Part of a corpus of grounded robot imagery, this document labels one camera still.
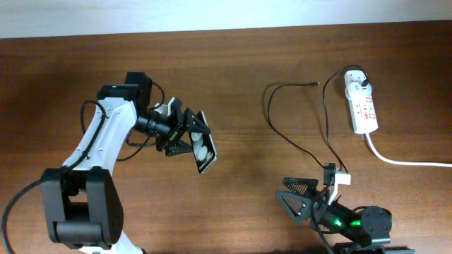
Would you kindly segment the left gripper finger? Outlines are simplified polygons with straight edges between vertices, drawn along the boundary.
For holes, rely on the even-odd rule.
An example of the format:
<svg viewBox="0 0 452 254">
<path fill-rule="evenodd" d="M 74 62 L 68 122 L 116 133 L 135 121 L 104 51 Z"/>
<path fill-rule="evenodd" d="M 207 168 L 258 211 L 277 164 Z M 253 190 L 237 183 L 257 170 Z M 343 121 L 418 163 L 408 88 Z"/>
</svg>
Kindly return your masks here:
<svg viewBox="0 0 452 254">
<path fill-rule="evenodd" d="M 167 157 L 172 157 L 175 155 L 181 155 L 193 152 L 193 148 L 190 144 L 184 142 L 183 140 L 178 140 L 175 143 L 169 144 L 165 148 L 165 155 Z"/>
<path fill-rule="evenodd" d="M 184 111 L 184 128 L 189 133 L 210 134 L 207 124 L 190 109 Z"/>
</svg>

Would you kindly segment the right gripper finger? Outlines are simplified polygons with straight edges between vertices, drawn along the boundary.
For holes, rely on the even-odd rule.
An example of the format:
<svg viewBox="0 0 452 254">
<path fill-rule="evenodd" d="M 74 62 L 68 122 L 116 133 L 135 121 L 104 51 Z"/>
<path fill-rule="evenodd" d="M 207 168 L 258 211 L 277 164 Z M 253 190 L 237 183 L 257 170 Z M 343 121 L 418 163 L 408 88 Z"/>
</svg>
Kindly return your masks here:
<svg viewBox="0 0 452 254">
<path fill-rule="evenodd" d="M 299 179 L 285 177 L 282 184 L 292 193 L 301 196 L 315 196 L 317 194 L 317 179 Z"/>
<path fill-rule="evenodd" d="M 276 200 L 283 206 L 296 226 L 301 226 L 310 215 L 311 198 L 284 190 L 277 190 Z"/>
</svg>

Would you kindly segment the black smartphone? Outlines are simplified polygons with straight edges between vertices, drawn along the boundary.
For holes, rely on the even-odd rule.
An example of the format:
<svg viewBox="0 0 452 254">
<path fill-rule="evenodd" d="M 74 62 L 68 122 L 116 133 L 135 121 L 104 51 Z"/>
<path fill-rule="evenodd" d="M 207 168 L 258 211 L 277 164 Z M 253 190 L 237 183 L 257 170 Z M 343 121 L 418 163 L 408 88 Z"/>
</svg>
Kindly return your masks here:
<svg viewBox="0 0 452 254">
<path fill-rule="evenodd" d="M 208 126 L 206 115 L 203 111 L 199 111 L 195 115 L 197 115 L 198 118 L 202 119 Z M 210 134 L 189 133 L 189 139 L 193 148 L 193 154 L 198 172 L 200 174 L 204 174 L 218 158 L 218 153 L 215 149 L 211 135 L 211 130 Z"/>
</svg>

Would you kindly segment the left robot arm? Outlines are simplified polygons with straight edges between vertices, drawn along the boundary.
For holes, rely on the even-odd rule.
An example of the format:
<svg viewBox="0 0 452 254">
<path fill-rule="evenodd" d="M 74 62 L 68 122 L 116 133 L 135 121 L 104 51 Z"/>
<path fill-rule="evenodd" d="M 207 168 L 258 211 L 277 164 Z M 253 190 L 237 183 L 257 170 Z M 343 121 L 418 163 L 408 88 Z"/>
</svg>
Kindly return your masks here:
<svg viewBox="0 0 452 254">
<path fill-rule="evenodd" d="M 218 158 L 203 111 L 181 109 L 173 97 L 151 107 L 155 86 L 143 72 L 129 72 L 122 84 L 105 85 L 83 138 L 59 168 L 42 175 L 41 190 L 49 238 L 83 253 L 143 253 L 126 235 L 124 210 L 112 180 L 114 165 L 132 131 L 155 139 L 166 156 L 191 153 L 198 172 Z"/>
</svg>

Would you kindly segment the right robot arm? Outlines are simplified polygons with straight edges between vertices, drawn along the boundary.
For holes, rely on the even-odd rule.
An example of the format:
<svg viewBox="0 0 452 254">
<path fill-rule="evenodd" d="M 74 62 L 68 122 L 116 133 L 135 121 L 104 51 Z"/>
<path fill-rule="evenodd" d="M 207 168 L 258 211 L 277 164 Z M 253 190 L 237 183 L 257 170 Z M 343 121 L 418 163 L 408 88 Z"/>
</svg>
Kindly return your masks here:
<svg viewBox="0 0 452 254">
<path fill-rule="evenodd" d="M 297 226 L 307 224 L 322 240 L 328 253 L 414 253 L 407 247 L 390 247 L 392 214 L 379 206 L 350 209 L 338 200 L 330 202 L 327 181 L 322 190 L 316 179 L 285 177 L 286 190 L 277 190 L 276 200 Z"/>
</svg>

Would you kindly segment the white charger plug adapter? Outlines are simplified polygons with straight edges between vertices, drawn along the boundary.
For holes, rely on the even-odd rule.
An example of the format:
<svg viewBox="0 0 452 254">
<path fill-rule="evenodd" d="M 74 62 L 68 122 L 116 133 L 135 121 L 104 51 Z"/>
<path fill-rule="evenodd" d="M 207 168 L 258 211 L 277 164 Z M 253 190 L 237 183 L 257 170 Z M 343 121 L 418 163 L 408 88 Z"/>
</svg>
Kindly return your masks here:
<svg viewBox="0 0 452 254">
<path fill-rule="evenodd" d="M 344 79 L 345 95 L 348 99 L 371 96 L 372 87 L 363 71 L 347 71 L 344 75 Z"/>
</svg>

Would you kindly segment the white power strip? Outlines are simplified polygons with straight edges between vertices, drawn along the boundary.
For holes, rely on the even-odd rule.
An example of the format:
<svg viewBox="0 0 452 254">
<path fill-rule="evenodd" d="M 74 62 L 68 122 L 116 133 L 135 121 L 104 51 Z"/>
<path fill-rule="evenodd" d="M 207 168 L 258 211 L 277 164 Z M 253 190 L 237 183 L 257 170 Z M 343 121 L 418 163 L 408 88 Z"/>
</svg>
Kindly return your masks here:
<svg viewBox="0 0 452 254">
<path fill-rule="evenodd" d="M 378 128 L 372 94 L 370 97 L 348 99 L 353 130 L 356 134 L 366 134 Z"/>
</svg>

